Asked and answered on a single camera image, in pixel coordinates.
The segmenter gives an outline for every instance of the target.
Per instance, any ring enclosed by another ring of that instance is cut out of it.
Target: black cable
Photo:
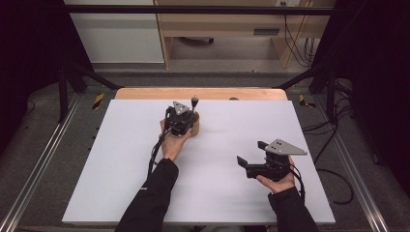
[[[334,175],[338,176],[341,180],[343,180],[343,181],[346,183],[346,185],[349,187],[349,190],[350,190],[350,197],[349,197],[349,199],[346,200],[346,201],[334,201],[333,199],[331,199],[331,201],[332,201],[333,203],[338,204],[338,205],[347,205],[347,204],[349,204],[350,202],[353,201],[353,198],[354,198],[355,193],[354,193],[354,190],[353,190],[352,185],[350,184],[349,181],[346,180],[346,178],[344,178],[344,177],[342,177],[340,174],[338,174],[338,173],[336,173],[336,172],[334,172],[334,171],[328,170],[328,169],[316,168],[316,171],[322,171],[322,172],[328,172],[328,173],[334,174]]]
[[[24,116],[27,116],[27,115],[29,115],[29,114],[31,114],[31,112],[33,112],[33,110],[34,110],[34,108],[36,108],[36,104],[33,102],[33,101],[27,101],[27,102],[30,102],[30,103],[32,103],[33,104],[33,107],[31,107],[31,109],[29,110],[29,111],[27,111],[25,114],[24,114]]]
[[[158,150],[160,149],[163,141],[165,140],[165,137],[171,132],[171,130],[162,131],[162,134],[160,136],[160,138],[158,139],[158,142],[156,143],[156,145],[154,145],[153,150],[151,152],[151,158],[150,158],[150,162],[148,164],[148,175],[147,178],[152,174],[153,172],[153,168],[154,168],[154,164],[158,165],[158,163],[155,161],[155,158],[157,157],[157,153]]]
[[[296,174],[296,172],[289,167],[290,172],[293,174],[293,176],[296,177],[296,179],[298,179],[299,183],[301,184],[301,190],[299,191],[299,193],[301,194],[301,198],[302,198],[302,200],[303,200],[304,203],[305,203],[305,195],[306,195],[306,192],[305,192],[304,182],[302,181],[301,172],[299,171],[299,169],[298,169],[295,165],[290,164],[290,166],[293,166],[293,168],[295,168],[295,169],[298,171],[298,173],[299,173],[299,175]]]
[[[298,47],[296,46],[296,42],[293,40],[292,34],[290,33],[289,28],[287,27],[286,15],[284,15],[284,29],[285,29],[285,31],[284,31],[284,40],[286,41],[287,47],[289,47],[290,51],[292,52],[293,56],[295,57],[295,59],[296,59],[296,61],[298,62],[299,65],[301,65],[301,66],[303,66],[303,67],[308,67],[307,62],[306,62],[304,59],[302,59],[302,55],[301,55],[301,53],[299,52]],[[290,38],[291,38],[293,44],[294,44],[295,47],[296,47],[296,50],[297,50],[298,53],[299,53],[299,56],[301,57],[302,61],[305,63],[304,65],[301,64],[301,62],[299,62],[299,59],[298,59],[297,55],[295,54],[295,52],[293,51],[293,49],[290,47],[289,42],[287,41],[286,35],[287,35],[288,32],[289,32],[289,35],[290,35]]]

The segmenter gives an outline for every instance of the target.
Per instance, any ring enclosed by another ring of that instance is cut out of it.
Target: person's right hand
[[[290,156],[289,156],[289,162],[290,164],[294,165],[293,160],[292,158],[290,158]],[[293,177],[293,174],[291,172],[289,172],[285,177],[283,177],[283,179],[281,179],[278,182],[273,182],[270,179],[264,176],[261,176],[261,175],[258,175],[256,177],[256,180],[258,180],[262,185],[270,189],[273,193],[278,193],[283,190],[287,190],[287,189],[295,187],[295,178]]]

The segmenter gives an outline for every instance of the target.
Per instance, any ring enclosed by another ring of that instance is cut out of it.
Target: white table surface
[[[178,101],[190,105],[190,101]],[[146,180],[160,120],[172,100],[113,100],[81,173],[63,222],[116,224]],[[277,138],[308,151],[291,101],[200,101],[199,135],[176,160],[179,178],[168,224],[270,224],[268,189],[248,179],[236,156],[264,163],[257,141]],[[162,156],[161,150],[157,160]],[[292,156],[302,173],[306,205],[318,224],[334,223],[310,153]]]

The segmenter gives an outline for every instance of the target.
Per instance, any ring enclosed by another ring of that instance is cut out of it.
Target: black sleeve
[[[177,165],[162,159],[124,212],[115,232],[161,232],[177,178]]]
[[[319,231],[296,187],[268,195],[277,214],[278,232]]]

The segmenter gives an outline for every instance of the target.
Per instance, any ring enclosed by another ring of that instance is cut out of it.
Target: aluminum rail
[[[46,5],[47,10],[76,14],[205,14],[205,15],[346,15],[354,10],[300,7]]]
[[[17,227],[19,220],[21,219],[24,210],[26,209],[28,203],[30,202],[31,197],[36,191],[37,186],[39,185],[40,180],[42,179],[45,170],[51,161],[51,158],[54,155],[55,150],[57,149],[58,144],[61,141],[61,138],[64,135],[74,113],[78,107],[78,104],[81,100],[81,95],[75,94],[71,105],[70,110],[62,123],[59,123],[49,139],[47,145],[45,146],[42,155],[40,156],[36,166],[30,174],[30,177],[27,179],[23,189],[15,200],[14,205],[6,214],[6,217],[0,222],[0,232],[13,232]]]

